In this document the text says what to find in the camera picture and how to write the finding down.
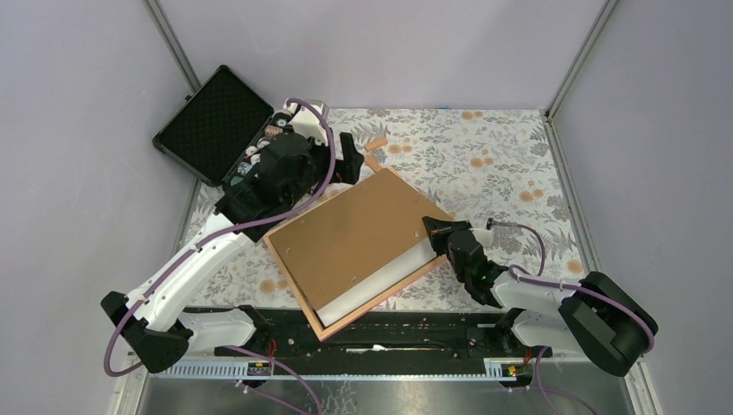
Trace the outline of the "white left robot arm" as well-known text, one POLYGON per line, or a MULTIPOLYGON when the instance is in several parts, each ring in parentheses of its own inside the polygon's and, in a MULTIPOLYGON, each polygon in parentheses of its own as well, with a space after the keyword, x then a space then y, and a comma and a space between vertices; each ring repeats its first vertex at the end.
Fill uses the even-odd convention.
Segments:
POLYGON ((244 172, 226 186, 201 230, 162 269, 129 293, 111 291, 102 298, 101 308, 115 327, 105 358, 118 338, 153 374, 194 351, 238 346, 248 355, 263 352, 268 333, 242 309, 204 316, 185 309, 225 263, 301 213, 329 184, 359 180, 364 156, 352 134, 342 132, 339 139, 340 156, 332 141, 319 144, 293 131, 266 138, 246 158, 244 172))

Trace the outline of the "mountain sea photo print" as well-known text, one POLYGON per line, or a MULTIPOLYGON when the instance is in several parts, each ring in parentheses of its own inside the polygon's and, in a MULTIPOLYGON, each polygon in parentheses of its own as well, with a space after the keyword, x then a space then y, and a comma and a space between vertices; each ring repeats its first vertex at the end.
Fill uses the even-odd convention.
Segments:
POLYGON ((364 280, 354 283, 344 294, 318 309, 316 314, 325 327, 337 323, 436 257, 429 240, 425 238, 364 280))

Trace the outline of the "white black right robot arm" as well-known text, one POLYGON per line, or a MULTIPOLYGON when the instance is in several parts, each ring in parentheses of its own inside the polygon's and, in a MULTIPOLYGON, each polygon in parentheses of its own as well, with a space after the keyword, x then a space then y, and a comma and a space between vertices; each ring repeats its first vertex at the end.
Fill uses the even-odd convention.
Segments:
POLYGON ((539 232, 515 222, 422 219, 433 251, 444 256, 459 283, 477 303, 503 310, 497 348, 516 356, 526 348, 582 354, 604 372, 625 376, 655 345, 658 323, 611 277, 591 271, 578 280, 545 276, 546 247, 539 232), (499 265, 487 249, 498 227, 531 233, 540 264, 531 274, 520 265, 499 265))

